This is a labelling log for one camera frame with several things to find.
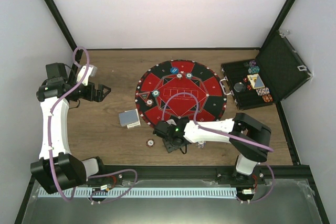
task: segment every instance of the poker table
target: poker table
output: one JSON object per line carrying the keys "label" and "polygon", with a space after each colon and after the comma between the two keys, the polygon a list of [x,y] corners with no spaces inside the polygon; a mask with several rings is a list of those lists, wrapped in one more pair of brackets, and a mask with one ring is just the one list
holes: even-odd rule
{"label": "poker table", "polygon": [[[135,102],[140,117],[154,127],[161,120],[168,99],[190,93],[199,102],[196,120],[219,121],[226,108],[219,76],[209,67],[190,60],[169,60],[150,68],[138,81]],[[166,106],[164,120],[193,119],[194,98],[188,94],[174,97]]]}

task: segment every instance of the wooden tabletop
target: wooden tabletop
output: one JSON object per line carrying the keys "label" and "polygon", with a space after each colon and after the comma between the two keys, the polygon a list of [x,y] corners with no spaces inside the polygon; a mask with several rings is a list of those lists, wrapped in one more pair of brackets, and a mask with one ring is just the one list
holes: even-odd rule
{"label": "wooden tabletop", "polygon": [[[135,109],[134,95],[138,80],[156,64],[185,59],[202,63],[220,77],[221,63],[254,58],[256,50],[102,50],[90,51],[90,63],[98,67],[95,84],[104,84],[112,92],[103,102],[81,100],[78,109],[68,113],[68,139],[72,154],[80,159],[99,156],[105,164],[127,165],[234,165],[238,151],[230,144],[207,142],[204,148],[188,146],[188,153],[168,153],[162,140],[152,134],[153,129],[141,120],[141,126],[133,129],[122,127],[119,113]],[[222,120],[233,118],[237,112],[232,97]],[[272,129],[268,154],[271,165],[291,165],[286,139],[275,105],[246,110],[256,120]],[[146,146],[154,139],[152,148]]]}

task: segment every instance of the black frame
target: black frame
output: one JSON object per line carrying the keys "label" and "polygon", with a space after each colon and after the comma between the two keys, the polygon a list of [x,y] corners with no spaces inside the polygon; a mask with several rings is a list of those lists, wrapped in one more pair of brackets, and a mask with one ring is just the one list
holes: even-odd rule
{"label": "black frame", "polygon": [[[62,31],[65,39],[67,40],[70,48],[72,51],[77,47],[69,29],[65,21],[63,20],[55,2],[53,0],[44,0],[47,4],[50,12],[52,13],[53,17],[57,25],[59,26],[60,30]],[[287,14],[289,13],[292,5],[294,4],[295,0],[286,0],[277,19],[275,20],[271,30],[269,31],[268,36],[266,37],[263,46],[261,48],[164,48],[164,49],[155,49],[155,48],[148,48],[148,49],[109,49],[109,50],[262,50],[265,45],[269,42],[270,38],[274,33],[276,33],[283,21],[285,20]],[[79,50],[76,54],[76,61],[79,62],[82,56],[82,50]],[[74,64],[72,64],[72,70],[77,72],[78,68]],[[70,80],[75,80],[75,75],[72,71],[69,74]],[[325,224],[329,224],[327,214],[324,210],[320,195],[318,193],[317,187],[315,185],[315,181],[313,179],[312,173],[310,171],[310,167],[307,165],[301,165],[298,152],[296,150],[291,132],[289,130],[289,126],[286,120],[286,116],[284,114],[282,105],[280,102],[276,103],[276,107],[278,110],[278,114],[280,117],[281,125],[283,128],[283,132],[285,134],[285,138],[287,141],[287,145],[289,148],[289,152],[291,155],[291,159],[293,162],[292,166],[272,166],[276,178],[287,178],[287,179],[307,179],[311,189],[315,192],[315,202],[318,207],[322,222]],[[107,172],[114,172],[121,169],[126,168],[134,168],[138,171],[139,179],[214,179],[217,178],[218,174],[225,174],[231,173],[234,170],[234,166],[105,166]],[[264,179],[271,178],[270,172],[267,167],[265,166],[258,166],[257,174],[263,173]],[[125,173],[123,179],[132,179],[131,174]],[[232,182],[226,181],[225,179],[221,178],[219,183],[225,184]],[[35,179],[32,177],[29,181],[26,194],[24,196],[22,205],[19,209],[17,218],[15,223],[19,224],[22,222],[28,200],[30,194],[33,189]]]}

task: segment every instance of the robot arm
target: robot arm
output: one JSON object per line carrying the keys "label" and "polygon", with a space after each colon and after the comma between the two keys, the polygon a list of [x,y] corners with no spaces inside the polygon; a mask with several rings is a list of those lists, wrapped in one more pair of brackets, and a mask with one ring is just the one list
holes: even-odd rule
{"label": "robot arm", "polygon": [[161,121],[155,126],[153,134],[163,139],[168,152],[201,141],[231,143],[240,152],[236,162],[238,175],[251,175],[257,163],[267,160],[267,150],[221,135],[219,132],[229,133],[263,146],[269,145],[271,136],[269,127],[245,113],[237,113],[233,119],[197,122],[197,124],[194,121],[189,121],[189,119],[181,119],[176,123]]}
{"label": "robot arm", "polygon": [[[79,79],[82,78],[85,67],[78,73]],[[39,155],[39,161],[31,163],[30,171],[38,182],[49,194],[55,193],[57,188],[50,175],[49,165],[49,144],[48,144],[48,117],[50,116],[50,108],[55,102],[76,83],[69,83],[62,63],[54,63],[46,66],[48,79],[37,91],[37,99],[40,101],[43,112],[43,143]],[[67,133],[67,115],[69,110],[69,101],[77,101],[85,99],[88,101],[101,102],[111,92],[111,89],[99,84],[95,89],[94,83],[88,81],[89,76],[94,76],[97,71],[95,66],[90,65],[84,82],[66,98],[59,102],[51,119],[52,127],[50,128],[52,141],[52,156],[54,160],[57,180],[62,190],[72,188],[84,184],[88,177],[99,171],[99,158],[90,158],[80,161],[71,155],[68,144]]]}

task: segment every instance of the white wall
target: white wall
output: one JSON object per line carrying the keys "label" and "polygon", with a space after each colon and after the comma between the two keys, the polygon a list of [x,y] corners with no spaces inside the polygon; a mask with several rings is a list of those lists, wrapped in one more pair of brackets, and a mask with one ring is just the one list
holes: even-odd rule
{"label": "white wall", "polygon": [[284,107],[300,159],[309,164],[336,223],[336,0],[297,0],[283,26],[314,77]]}
{"label": "white wall", "polygon": [[14,223],[42,143],[36,91],[71,50],[43,0],[0,0],[0,24],[0,222]]}
{"label": "white wall", "polygon": [[55,0],[88,48],[260,47],[285,0]]}

